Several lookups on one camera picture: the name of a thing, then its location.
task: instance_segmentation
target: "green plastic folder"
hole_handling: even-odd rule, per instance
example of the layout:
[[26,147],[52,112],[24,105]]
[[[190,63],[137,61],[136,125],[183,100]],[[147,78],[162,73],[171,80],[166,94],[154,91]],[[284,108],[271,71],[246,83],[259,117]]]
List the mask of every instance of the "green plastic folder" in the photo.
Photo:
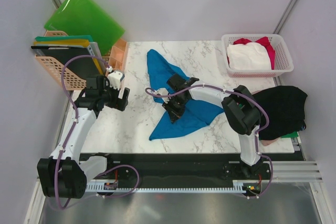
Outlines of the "green plastic folder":
[[93,0],[64,0],[44,28],[69,36],[88,34],[105,55],[125,30]]
[[290,134],[287,134],[285,136],[282,136],[281,138],[294,138],[294,137],[298,137],[299,134],[297,132],[293,132],[293,133],[290,133]]

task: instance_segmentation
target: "white cloth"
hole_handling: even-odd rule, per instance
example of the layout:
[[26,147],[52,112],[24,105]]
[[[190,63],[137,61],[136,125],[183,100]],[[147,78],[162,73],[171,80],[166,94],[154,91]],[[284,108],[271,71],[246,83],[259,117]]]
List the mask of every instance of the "white cloth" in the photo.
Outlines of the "white cloth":
[[271,70],[271,61],[264,46],[256,42],[227,47],[229,66],[236,70]]

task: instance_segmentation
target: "orange basket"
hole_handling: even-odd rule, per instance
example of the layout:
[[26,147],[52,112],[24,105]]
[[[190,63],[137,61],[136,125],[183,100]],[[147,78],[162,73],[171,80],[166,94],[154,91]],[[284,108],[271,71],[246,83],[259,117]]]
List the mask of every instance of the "orange basket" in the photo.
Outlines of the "orange basket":
[[[47,31],[45,36],[68,36],[64,31]],[[111,50],[102,58],[108,62],[113,69],[124,71],[128,52],[128,44],[125,40],[119,39]],[[62,86],[61,73],[64,65],[51,56],[37,56],[35,59],[42,67],[53,77],[53,79]],[[69,69],[64,73],[64,84],[67,90],[82,90],[86,87],[86,80],[79,78]]]

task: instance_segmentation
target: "marble table surface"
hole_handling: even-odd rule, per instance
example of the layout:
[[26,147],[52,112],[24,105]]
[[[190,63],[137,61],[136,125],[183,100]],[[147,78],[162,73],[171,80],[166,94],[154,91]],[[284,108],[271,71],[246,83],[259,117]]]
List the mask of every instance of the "marble table surface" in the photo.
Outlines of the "marble table surface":
[[[82,153],[240,153],[239,138],[227,122],[225,113],[210,126],[184,137],[149,141],[149,136],[165,110],[144,92],[149,87],[146,54],[158,51],[169,63],[179,66],[187,76],[197,77],[220,87],[245,85],[251,92],[274,87],[272,78],[230,78],[225,69],[220,41],[130,42],[125,67],[124,87],[130,88],[129,104],[120,112],[105,107],[88,133]],[[66,125],[71,118],[71,108]],[[269,146],[265,153],[293,153],[290,138]]]

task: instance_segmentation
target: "blue cloth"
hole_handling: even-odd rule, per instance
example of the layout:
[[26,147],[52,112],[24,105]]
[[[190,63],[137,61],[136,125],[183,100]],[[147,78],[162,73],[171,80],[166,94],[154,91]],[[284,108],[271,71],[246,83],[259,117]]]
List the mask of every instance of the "blue cloth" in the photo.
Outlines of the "blue cloth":
[[[147,53],[147,67],[151,88],[155,90],[166,88],[169,93],[174,93],[167,81],[176,73],[185,80],[189,79],[179,67],[169,64],[161,54],[153,49]],[[161,98],[154,98],[154,101],[163,103]],[[210,125],[213,119],[223,112],[223,108],[208,102],[190,100],[185,106],[183,116],[174,123],[171,123],[168,112],[165,112],[149,140],[188,135]]]

